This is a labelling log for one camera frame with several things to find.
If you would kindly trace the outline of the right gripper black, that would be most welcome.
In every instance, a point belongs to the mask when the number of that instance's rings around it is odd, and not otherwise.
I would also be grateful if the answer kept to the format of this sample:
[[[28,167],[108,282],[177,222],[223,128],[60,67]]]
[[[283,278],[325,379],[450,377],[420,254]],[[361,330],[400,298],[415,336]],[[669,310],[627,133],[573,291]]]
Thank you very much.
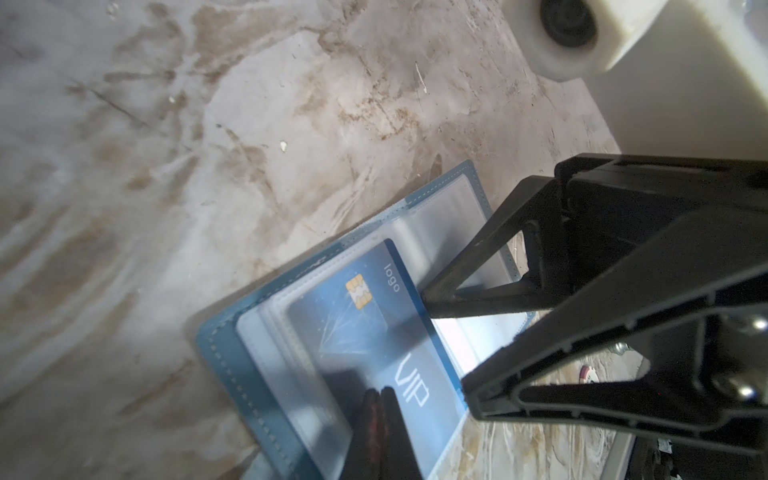
[[[479,317],[601,274],[463,379],[472,415],[764,453],[766,163],[582,154],[555,178],[523,179],[422,291],[433,318]]]

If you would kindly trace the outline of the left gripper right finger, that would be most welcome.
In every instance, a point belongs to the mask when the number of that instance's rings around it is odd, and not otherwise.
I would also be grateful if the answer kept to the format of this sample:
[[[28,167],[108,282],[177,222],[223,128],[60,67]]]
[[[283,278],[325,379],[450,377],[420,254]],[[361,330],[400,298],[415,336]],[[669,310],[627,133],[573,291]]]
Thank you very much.
[[[423,476],[392,387],[380,392],[380,405],[380,478],[421,480]]]

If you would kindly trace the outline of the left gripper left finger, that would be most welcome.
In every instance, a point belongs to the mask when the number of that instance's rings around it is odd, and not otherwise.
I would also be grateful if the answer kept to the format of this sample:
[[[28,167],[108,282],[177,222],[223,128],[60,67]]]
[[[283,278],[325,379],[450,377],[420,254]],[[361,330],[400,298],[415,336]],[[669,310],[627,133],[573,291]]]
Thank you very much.
[[[369,389],[363,402],[345,462],[340,474],[341,480],[373,480],[382,475],[383,451],[383,406],[381,395]]]

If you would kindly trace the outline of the blue VIP credit card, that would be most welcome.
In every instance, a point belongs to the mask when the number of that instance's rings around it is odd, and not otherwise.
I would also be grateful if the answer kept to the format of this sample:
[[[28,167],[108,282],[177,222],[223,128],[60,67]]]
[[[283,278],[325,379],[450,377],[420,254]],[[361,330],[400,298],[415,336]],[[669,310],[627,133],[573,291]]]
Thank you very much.
[[[290,301],[287,322],[347,419],[365,390],[392,387],[423,477],[466,406],[459,379],[395,243],[386,238]]]

